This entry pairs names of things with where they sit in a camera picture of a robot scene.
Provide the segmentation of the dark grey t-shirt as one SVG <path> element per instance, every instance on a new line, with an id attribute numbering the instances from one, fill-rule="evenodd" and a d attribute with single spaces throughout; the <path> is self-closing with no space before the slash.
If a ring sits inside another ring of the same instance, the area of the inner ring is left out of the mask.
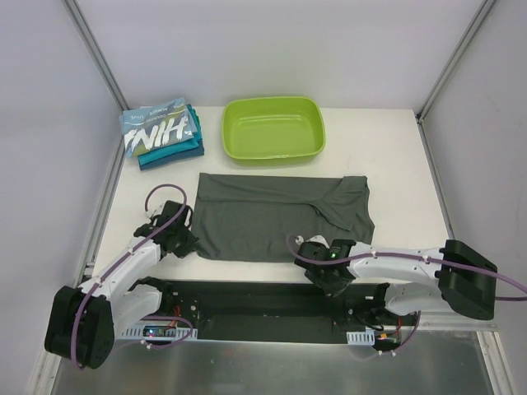
<path id="1" fill-rule="evenodd" d="M 306 283 L 286 237 L 369 244 L 374 235 L 364 176 L 302 178 L 201 173 L 194 205 L 198 251 L 174 261 L 178 280 Z"/>

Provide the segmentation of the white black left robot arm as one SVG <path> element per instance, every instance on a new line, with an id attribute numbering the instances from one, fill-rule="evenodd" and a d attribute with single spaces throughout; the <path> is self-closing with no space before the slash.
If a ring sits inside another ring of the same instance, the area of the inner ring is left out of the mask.
<path id="1" fill-rule="evenodd" d="M 166 323 L 146 335 L 148 347 L 174 329 L 182 317 L 170 283 L 146 273 L 168 255 L 184 258 L 196 250 L 198 238 L 190 230 L 193 214 L 188 205 L 166 201 L 99 274 L 76 287 L 60 288 L 52 303 L 45 350 L 80 369 L 97 369 L 117 336 L 138 321 Z"/>

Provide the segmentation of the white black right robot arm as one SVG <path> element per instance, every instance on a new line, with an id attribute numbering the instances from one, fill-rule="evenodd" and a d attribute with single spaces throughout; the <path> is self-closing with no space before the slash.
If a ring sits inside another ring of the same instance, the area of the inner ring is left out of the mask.
<path id="1" fill-rule="evenodd" d="M 434 249 L 389 250 L 321 235 L 287 238 L 295 265 L 326 296 L 338 297 L 357 279 L 381 279 L 371 317 L 390 324 L 421 310 L 452 310 L 472 319 L 494 317 L 497 266 L 467 244 L 448 239 Z"/>

